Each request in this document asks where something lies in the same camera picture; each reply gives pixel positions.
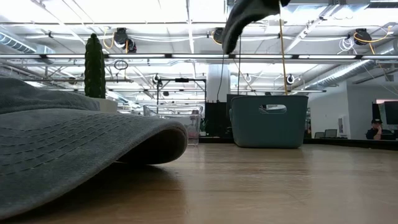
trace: ceiling light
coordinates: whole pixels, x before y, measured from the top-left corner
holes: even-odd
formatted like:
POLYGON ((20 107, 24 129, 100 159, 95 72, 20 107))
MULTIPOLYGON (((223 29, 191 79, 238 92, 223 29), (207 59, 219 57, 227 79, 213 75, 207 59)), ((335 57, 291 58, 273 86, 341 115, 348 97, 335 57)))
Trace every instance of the ceiling light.
POLYGON ((3 54, 0 58, 41 58, 37 54, 3 54))
POLYGON ((173 58, 228 58, 228 55, 220 54, 173 54, 173 58))
POLYGON ((164 54, 109 54, 109 58, 165 58, 164 54))
POLYGON ((60 54, 48 54, 46 55, 47 58, 84 58, 85 55, 83 54, 71 54, 71 55, 60 55, 60 54))
MULTIPOLYGON (((270 92, 270 93, 284 93, 285 90, 254 90, 255 92, 270 92)), ((252 90, 239 90, 239 92, 252 92, 252 90)), ((326 93, 326 90, 288 90, 291 93, 326 93)))
POLYGON ((84 91, 85 89, 48 89, 50 91, 84 91))
POLYGON ((45 87, 45 85, 41 84, 41 83, 37 83, 37 82, 29 82, 29 81, 25 81, 26 83, 28 83, 31 86, 37 87, 37 88, 42 88, 45 87))
MULTIPOLYGON (((269 58, 269 59, 282 59, 282 55, 237 55, 236 58, 269 58)), ((292 58, 291 55, 285 55, 285 58, 292 58)))
POLYGON ((362 59, 398 59, 398 55, 363 55, 362 59))
POLYGON ((299 59, 354 59, 356 55, 300 55, 299 59))
POLYGON ((398 2, 398 0, 371 0, 371 2, 388 2, 388 3, 392 3, 392 2, 398 2))

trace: green cactus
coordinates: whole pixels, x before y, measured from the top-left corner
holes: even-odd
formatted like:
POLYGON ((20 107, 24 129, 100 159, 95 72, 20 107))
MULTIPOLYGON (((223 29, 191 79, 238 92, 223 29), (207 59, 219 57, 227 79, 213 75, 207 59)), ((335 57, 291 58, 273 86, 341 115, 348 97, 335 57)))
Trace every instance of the green cactus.
POLYGON ((85 60, 86 96, 105 99, 104 53, 96 34, 92 34, 87 40, 85 60))

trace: wooden surface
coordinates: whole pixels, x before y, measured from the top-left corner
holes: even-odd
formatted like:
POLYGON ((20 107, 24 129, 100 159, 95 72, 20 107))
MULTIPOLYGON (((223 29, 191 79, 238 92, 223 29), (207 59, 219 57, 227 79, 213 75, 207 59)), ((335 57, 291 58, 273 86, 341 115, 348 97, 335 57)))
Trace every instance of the wooden surface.
POLYGON ((7 223, 397 223, 398 152, 190 148, 156 167, 113 164, 7 223))

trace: cable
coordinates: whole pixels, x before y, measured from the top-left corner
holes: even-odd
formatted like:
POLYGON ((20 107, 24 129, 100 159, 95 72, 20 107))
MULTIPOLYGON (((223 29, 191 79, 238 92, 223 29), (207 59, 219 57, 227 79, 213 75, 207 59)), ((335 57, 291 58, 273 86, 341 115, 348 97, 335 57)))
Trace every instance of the cable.
POLYGON ((113 34, 112 34, 112 44, 111 44, 111 46, 109 47, 108 45, 106 45, 106 43, 105 43, 105 35, 106 35, 106 30, 107 30, 108 28, 107 27, 105 27, 105 31, 104 31, 104 39, 102 40, 103 41, 103 43, 104 43, 104 46, 107 48, 107 49, 111 49, 112 47, 113 47, 113 42, 114 42, 114 33, 115 32, 113 32, 113 34))
POLYGON ((285 95, 287 96, 287 84, 286 84, 286 67, 285 67, 285 47, 284 47, 284 38, 282 32, 282 16, 279 14, 279 30, 280 30, 280 45, 282 47, 282 64, 284 67, 284 86, 285 86, 285 95))
POLYGON ((388 30, 387 30, 386 35, 385 35, 384 37, 380 38, 380 39, 377 39, 377 40, 361 40, 361 39, 359 39, 359 38, 356 37, 356 34, 358 34, 357 32, 354 34, 354 38, 355 38, 356 40, 359 40, 359 41, 365 42, 365 43, 375 43, 375 42, 379 42, 380 40, 384 40, 385 38, 387 38, 389 32, 390 32, 390 27, 388 27, 388 30))
POLYGON ((349 38, 345 38, 340 40, 340 42, 338 43, 339 48, 341 49, 341 52, 338 52, 337 54, 341 54, 343 52, 347 52, 349 50, 351 50, 354 47, 354 40, 349 38))
MULTIPOLYGON (((372 53, 373 54, 375 54, 374 53, 374 50, 373 50, 373 47, 372 47, 372 43, 369 43, 369 46, 370 46, 370 48, 371 48, 371 50, 372 50, 372 53)), ((386 78, 386 80, 387 81, 389 81, 390 82, 390 79, 388 79, 388 76, 387 76, 387 74, 386 74, 386 72, 384 71, 384 69, 381 67, 381 65, 380 65, 380 63, 377 63, 377 65, 381 68, 381 70, 383 71, 383 74, 384 74, 384 77, 386 78)), ((398 93, 398 90, 392 85, 392 88, 398 93)))
POLYGON ((373 50, 373 47, 372 47, 372 43, 369 43, 369 47, 371 48, 372 53, 375 54, 375 53, 374 53, 374 50, 373 50))
POLYGON ((128 64, 126 61, 124 61, 124 60, 117 60, 117 61, 114 62, 113 67, 114 67, 116 70, 119 70, 119 71, 117 72, 117 74, 115 74, 115 76, 116 76, 116 82, 118 82, 118 75, 119 75, 119 72, 120 72, 121 70, 124 70, 124 79, 126 79, 126 70, 127 70, 127 68, 129 67, 129 64, 128 64))
MULTIPOLYGON (((233 58, 232 60, 234 61, 236 68, 239 68, 238 64, 237 64, 236 61, 235 61, 235 58, 233 58)), ((254 91, 254 89, 253 89, 253 87, 250 85, 250 83, 249 83, 245 78, 243 78, 243 80, 248 84, 248 86, 250 87, 250 89, 251 89, 251 90, 254 92, 254 94, 256 94, 256 96, 257 96, 257 93, 254 91)))
POLYGON ((238 75, 238 95, 239 95, 239 82, 241 81, 241 50, 242 50, 242 38, 239 38, 239 75, 238 75))
POLYGON ((218 103, 218 95, 220 94, 221 84, 223 82, 223 72, 224 72, 224 53, 223 53, 223 63, 221 64, 221 80, 217 91, 217 103, 218 103))
MULTIPOLYGON (((376 78, 369 72, 369 70, 366 69, 366 67, 365 67, 364 65, 363 65, 363 67, 365 68, 365 70, 367 71, 367 73, 368 73, 373 79, 376 79, 376 78)), ((391 92, 392 94, 398 96, 397 93, 394 93, 393 91, 391 91, 390 89, 388 89, 387 87, 385 87, 383 84, 381 84, 381 83, 377 83, 377 84, 379 84, 380 86, 382 86, 383 88, 385 88, 386 90, 388 90, 389 92, 391 92)))

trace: rope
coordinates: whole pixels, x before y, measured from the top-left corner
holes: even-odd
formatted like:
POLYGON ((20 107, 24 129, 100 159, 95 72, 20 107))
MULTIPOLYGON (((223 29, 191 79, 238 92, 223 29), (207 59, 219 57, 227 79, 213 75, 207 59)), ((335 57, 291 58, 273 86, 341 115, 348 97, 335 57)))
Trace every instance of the rope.
POLYGON ((111 46, 109 47, 109 46, 108 46, 108 45, 106 45, 106 43, 105 43, 105 35, 106 35, 106 30, 107 30, 107 29, 108 29, 108 28, 107 28, 107 27, 105 27, 103 43, 104 43, 104 46, 105 46, 107 49, 111 49, 111 48, 113 47, 113 42, 114 42, 114 33, 115 33, 115 32, 113 32, 113 34, 112 34, 112 44, 111 44, 111 46))
POLYGON ((284 86, 285 86, 285 95, 287 95, 284 35, 283 35, 283 32, 282 32, 282 16, 281 16, 280 13, 279 13, 279 30, 280 30, 280 46, 282 47, 282 64, 283 64, 283 66, 284 66, 284 86))

